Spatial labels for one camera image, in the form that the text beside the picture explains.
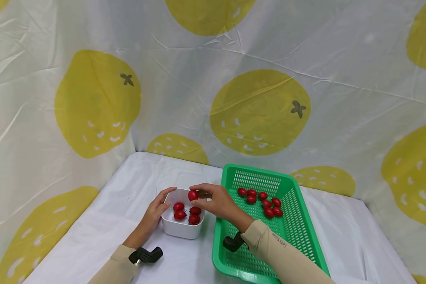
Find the left hand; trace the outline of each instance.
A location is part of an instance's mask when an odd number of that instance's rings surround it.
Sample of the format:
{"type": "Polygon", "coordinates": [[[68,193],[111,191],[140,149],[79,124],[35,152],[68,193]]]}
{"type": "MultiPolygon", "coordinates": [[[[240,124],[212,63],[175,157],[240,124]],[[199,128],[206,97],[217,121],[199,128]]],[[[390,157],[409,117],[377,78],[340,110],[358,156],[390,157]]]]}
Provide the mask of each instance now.
{"type": "Polygon", "coordinates": [[[177,187],[169,187],[161,191],[156,198],[150,203],[144,217],[135,230],[123,242],[124,246],[138,249],[147,242],[159,222],[159,218],[164,211],[170,207],[170,203],[164,203],[169,192],[174,191],[177,187]]]}

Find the black clip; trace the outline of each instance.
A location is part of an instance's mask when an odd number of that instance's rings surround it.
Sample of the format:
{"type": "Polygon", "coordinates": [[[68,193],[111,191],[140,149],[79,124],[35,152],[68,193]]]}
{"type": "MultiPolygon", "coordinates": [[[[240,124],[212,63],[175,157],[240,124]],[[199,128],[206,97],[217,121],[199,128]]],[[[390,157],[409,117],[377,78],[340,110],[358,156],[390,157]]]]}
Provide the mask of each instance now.
{"type": "Polygon", "coordinates": [[[144,248],[138,248],[129,256],[129,261],[136,264],[138,260],[143,263],[155,263],[163,256],[163,251],[160,247],[156,247],[153,251],[149,252],[144,248]]]}
{"type": "Polygon", "coordinates": [[[244,240],[242,239],[240,232],[237,232],[233,239],[229,236],[225,237],[222,241],[222,246],[234,253],[243,245],[243,243],[244,240]]]}

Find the hand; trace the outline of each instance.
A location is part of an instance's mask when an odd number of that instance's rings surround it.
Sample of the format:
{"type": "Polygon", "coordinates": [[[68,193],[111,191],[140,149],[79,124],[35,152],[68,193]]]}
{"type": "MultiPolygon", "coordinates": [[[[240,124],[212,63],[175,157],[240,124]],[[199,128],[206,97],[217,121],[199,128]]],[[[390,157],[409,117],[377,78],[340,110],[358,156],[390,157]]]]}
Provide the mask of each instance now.
{"type": "Polygon", "coordinates": [[[170,207],[170,203],[164,203],[169,192],[174,191],[177,187],[169,187],[161,191],[156,198],[150,203],[144,217],[135,230],[123,242],[124,246],[138,249],[147,242],[159,222],[159,218],[164,211],[170,207]]]}
{"type": "Polygon", "coordinates": [[[202,183],[193,185],[189,189],[198,191],[198,197],[200,198],[191,202],[193,206],[201,207],[213,213],[216,217],[231,222],[240,232],[246,232],[248,227],[254,222],[251,216],[235,204],[227,189],[223,186],[202,183]],[[211,198],[212,201],[202,200],[205,198],[211,198]]]}

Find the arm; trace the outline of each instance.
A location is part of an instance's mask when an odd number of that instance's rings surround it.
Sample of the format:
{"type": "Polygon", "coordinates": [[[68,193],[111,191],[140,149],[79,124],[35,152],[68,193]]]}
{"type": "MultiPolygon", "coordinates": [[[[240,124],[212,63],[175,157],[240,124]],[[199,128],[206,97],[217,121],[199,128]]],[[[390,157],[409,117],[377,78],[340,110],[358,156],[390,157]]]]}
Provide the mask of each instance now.
{"type": "Polygon", "coordinates": [[[252,222],[242,238],[252,254],[273,268],[282,284],[334,284],[314,262],[262,221],[252,222]]]}
{"type": "Polygon", "coordinates": [[[128,257],[135,251],[124,245],[118,246],[106,264],[93,276],[88,284],[129,284],[137,272],[137,266],[128,257]]]}
{"type": "Polygon", "coordinates": [[[193,200],[192,204],[234,225],[242,233],[249,251],[271,266],[282,284],[334,284],[298,249],[274,234],[262,221],[254,220],[241,210],[222,186],[202,183],[191,189],[199,191],[199,198],[212,199],[210,202],[193,200]]]}
{"type": "Polygon", "coordinates": [[[170,207],[164,203],[169,192],[177,189],[170,187],[161,191],[148,206],[144,217],[135,230],[127,237],[122,245],[118,246],[106,264],[93,276],[88,284],[129,284],[136,275],[138,266],[128,259],[136,249],[142,247],[150,238],[161,218],[161,215],[170,207]]]}

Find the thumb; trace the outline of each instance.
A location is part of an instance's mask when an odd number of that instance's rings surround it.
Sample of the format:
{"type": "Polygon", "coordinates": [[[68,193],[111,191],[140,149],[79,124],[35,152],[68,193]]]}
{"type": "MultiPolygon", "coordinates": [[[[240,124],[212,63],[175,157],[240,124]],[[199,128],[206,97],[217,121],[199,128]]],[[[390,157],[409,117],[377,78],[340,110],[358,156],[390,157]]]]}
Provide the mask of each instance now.
{"type": "Polygon", "coordinates": [[[170,202],[160,204],[156,209],[156,214],[161,216],[164,213],[164,211],[166,211],[169,207],[170,207],[170,202]]]}
{"type": "Polygon", "coordinates": [[[210,206],[211,206],[210,202],[203,200],[203,199],[193,200],[193,201],[191,201],[191,205],[200,207],[200,209],[204,209],[204,210],[207,210],[207,211],[210,211],[209,209],[210,209],[210,206]]]}

